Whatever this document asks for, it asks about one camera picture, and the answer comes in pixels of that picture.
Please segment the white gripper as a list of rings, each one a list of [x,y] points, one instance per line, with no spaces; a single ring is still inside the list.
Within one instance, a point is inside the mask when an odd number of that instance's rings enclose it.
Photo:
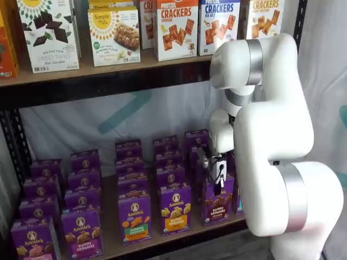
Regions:
[[[215,183],[214,195],[218,196],[221,194],[227,177],[227,160],[225,155],[212,157],[210,175]]]

